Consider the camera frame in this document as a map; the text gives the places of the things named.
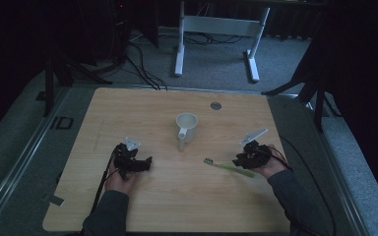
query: wire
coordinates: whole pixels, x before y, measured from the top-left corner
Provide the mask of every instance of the wire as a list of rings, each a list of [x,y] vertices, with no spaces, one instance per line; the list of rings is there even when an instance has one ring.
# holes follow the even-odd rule
[[[280,151],[278,151],[276,148],[274,147],[269,147],[269,146],[266,146],[267,148],[270,148],[270,149],[273,149],[275,150],[281,157],[282,159],[280,159],[278,156],[275,156],[273,154],[269,154],[268,152],[265,152],[263,150],[260,150],[259,148],[254,148],[254,151],[258,151],[258,152],[261,152],[262,154],[264,155],[267,155],[269,157],[272,157],[274,159],[276,159],[277,161],[279,161],[282,165],[284,165],[287,169],[291,169],[291,167],[287,164],[287,160],[286,158],[284,158],[284,156],[282,155],[282,153]]]
[[[160,86],[158,83],[160,83],[162,86],[165,87],[166,90],[168,90],[168,87],[167,87],[167,83],[160,79],[159,77],[153,75],[152,73],[146,71],[146,69],[144,68],[144,55],[143,55],[143,51],[141,50],[141,48],[139,46],[137,46],[136,44],[132,43],[132,42],[129,42],[129,45],[135,47],[138,49],[139,53],[140,53],[140,58],[141,58],[141,66],[137,66],[132,60],[130,57],[126,56],[128,61],[130,61],[130,63],[133,65],[133,67],[137,70],[138,72],[138,75],[147,83],[149,84],[153,89],[155,90],[160,90]]]
[[[243,36],[231,36],[229,39],[226,40],[216,40],[212,35],[204,33],[204,32],[187,32],[186,35],[198,35],[204,37],[205,41],[200,41],[193,39],[191,37],[185,36],[184,39],[189,40],[195,44],[201,44],[201,45],[211,45],[211,44],[224,44],[224,43],[236,43],[240,41]]]
[[[108,170],[109,170],[109,166],[112,162],[113,156],[114,155],[112,155],[109,158],[108,165],[106,166],[105,171],[103,171],[102,179],[100,180],[99,187],[97,188],[96,196],[94,197],[94,205],[92,206],[90,214],[92,214],[97,207],[97,203],[99,202],[100,193],[102,192],[103,184],[105,183],[106,179],[109,178],[113,173],[115,173],[118,170],[118,169],[116,169],[114,172],[112,172],[111,174],[109,174],[109,176],[106,177]],[[76,232],[76,233],[73,233],[73,234],[66,234],[66,236],[83,236],[83,235],[85,235],[85,229],[84,228],[82,228],[82,230],[80,232]]]
[[[158,87],[158,85],[155,83],[155,82],[152,82],[154,83],[154,85],[149,82],[149,80],[141,73],[141,71],[139,70],[139,67],[133,62],[133,60],[131,60],[131,58],[128,56],[128,55],[125,55],[125,57],[127,58],[127,60],[131,63],[131,65],[133,65],[133,67],[138,71],[140,77],[147,83],[149,84],[149,86],[151,86],[154,90],[158,90],[158,88],[156,88],[155,86]]]
[[[282,140],[284,140],[287,144],[289,144],[293,148],[293,150],[297,153],[297,155],[299,156],[299,158],[302,161],[303,165],[305,166],[305,168],[308,170],[309,174],[311,175],[311,178],[312,178],[312,180],[313,180],[313,182],[314,182],[314,184],[315,184],[315,186],[316,186],[319,194],[321,195],[321,198],[322,198],[322,200],[324,202],[324,205],[327,208],[327,211],[328,211],[328,213],[329,213],[329,215],[331,217],[331,222],[333,224],[333,235],[335,236],[337,234],[337,226],[336,226],[336,221],[334,220],[334,214],[331,211],[331,209],[330,209],[330,207],[328,205],[327,199],[325,198],[324,194],[322,193],[321,188],[318,185],[317,180],[316,180],[314,174],[312,173],[311,169],[309,168],[309,166],[306,163],[306,161],[303,158],[303,156],[300,154],[299,150],[293,145],[293,143],[291,143],[287,138],[285,138],[285,137],[283,137],[281,135],[280,135],[280,137],[281,137]]]
[[[111,177],[115,172],[118,172],[118,168],[116,168],[115,169],[115,171],[113,171],[112,173],[110,173],[108,176],[106,176],[106,178],[105,178],[105,181],[107,180],[107,179],[109,179],[109,177]]]
[[[205,3],[204,6],[202,6],[202,8],[198,11],[196,16],[201,15],[201,12],[202,12],[202,10],[204,10],[205,7],[207,7],[207,10],[205,10],[205,15],[204,15],[204,17],[205,17],[208,13],[208,9],[210,8],[210,3]]]

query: wooden table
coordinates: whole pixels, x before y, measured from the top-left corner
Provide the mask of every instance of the wooden table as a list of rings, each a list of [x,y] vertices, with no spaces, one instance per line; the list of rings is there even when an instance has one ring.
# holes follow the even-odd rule
[[[211,108],[221,104],[220,110]],[[195,140],[178,150],[176,116],[198,116]],[[260,144],[283,151],[265,96],[205,91],[99,88],[95,91],[55,196],[43,221],[48,231],[77,231],[88,216],[112,150],[125,137],[153,157],[130,196],[130,232],[287,232],[288,221],[266,179],[205,164],[229,163],[246,134],[264,128]]]

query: gray carpet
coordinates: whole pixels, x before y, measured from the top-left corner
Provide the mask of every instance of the gray carpet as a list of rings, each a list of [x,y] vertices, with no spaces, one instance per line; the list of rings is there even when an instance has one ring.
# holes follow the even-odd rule
[[[217,38],[225,39],[228,37],[220,36]],[[181,78],[173,76],[177,39],[170,36],[170,32],[160,39],[160,48],[153,47],[143,38],[133,40],[133,42],[144,53],[145,69],[164,80],[170,88],[255,93],[274,89],[288,82],[309,45],[309,41],[300,39],[280,41],[277,38],[263,38],[256,55],[261,82],[253,84],[249,80],[248,69],[245,66],[242,53],[251,46],[251,38],[242,38],[231,44],[198,45],[187,42]],[[129,47],[127,54],[136,64],[141,63],[137,48]],[[130,73],[130,71],[136,72],[127,62],[117,68],[116,71],[108,72],[102,76],[113,81],[113,87],[126,88],[134,85],[147,87],[141,78]],[[74,118],[73,127],[71,130],[46,129],[33,159],[29,162],[17,188],[0,214],[0,235],[64,235],[62,232],[48,233],[42,229],[41,223],[48,203],[41,199],[44,195],[54,192],[56,177],[63,170],[93,91],[97,87],[98,85],[88,79],[76,78],[74,86],[69,89],[60,107],[55,110],[57,117]],[[42,101],[35,101],[36,95],[43,88],[43,74],[41,74],[30,82],[0,123],[0,183],[10,171],[18,156],[22,154],[23,147],[28,144],[30,137],[33,136],[34,129],[45,119],[50,119],[42,118],[44,104]],[[301,86],[297,86],[285,93],[296,94],[300,89]],[[348,215],[343,209],[342,199],[339,198],[327,167],[329,166],[327,158],[332,157],[323,152],[327,144],[322,142],[325,140],[324,135],[316,132],[312,124],[312,111],[290,96],[273,97],[270,99],[270,105],[281,136],[298,148],[313,175],[315,175],[317,183],[328,201],[329,209],[335,216],[337,235],[353,235],[353,228],[350,226]],[[335,130],[330,128],[330,124],[330,122],[324,123],[324,128]],[[330,138],[336,138],[335,134],[330,134]],[[285,141],[283,141],[283,147],[298,179],[321,203],[322,208],[325,208],[310,173],[296,151]],[[328,211],[326,211],[322,220],[331,225]],[[376,233],[372,234],[371,232],[375,232],[375,230],[370,231],[370,235],[376,235]]]

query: person's right hand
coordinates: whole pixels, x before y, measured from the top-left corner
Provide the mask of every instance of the person's right hand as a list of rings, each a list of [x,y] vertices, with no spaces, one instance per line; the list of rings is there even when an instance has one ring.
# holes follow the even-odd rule
[[[109,165],[109,173],[112,173],[105,181],[105,191],[114,190],[126,195],[130,195],[133,190],[134,184],[139,175],[138,172],[127,175],[127,179],[123,180],[119,172],[116,170],[113,161]]]
[[[276,156],[280,159],[283,159],[281,157],[281,155],[275,150],[274,145],[269,145],[269,147],[270,147],[270,150],[272,152],[272,155],[274,155],[274,156]],[[286,169],[287,168],[280,161],[276,160],[274,157],[271,157],[269,159],[269,161],[267,162],[267,164],[265,164],[261,167],[258,167],[258,168],[250,169],[250,170],[263,175],[266,179],[269,179],[274,174],[279,173],[281,171],[284,171]]]

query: gray sleeve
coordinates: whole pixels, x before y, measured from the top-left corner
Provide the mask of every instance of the gray sleeve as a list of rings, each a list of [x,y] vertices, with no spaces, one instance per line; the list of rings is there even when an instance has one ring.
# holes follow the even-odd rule
[[[290,170],[273,175],[268,182],[290,220],[290,235],[329,235],[320,206]]]
[[[96,210],[83,223],[86,235],[125,235],[128,202],[126,194],[117,191],[105,192]]]

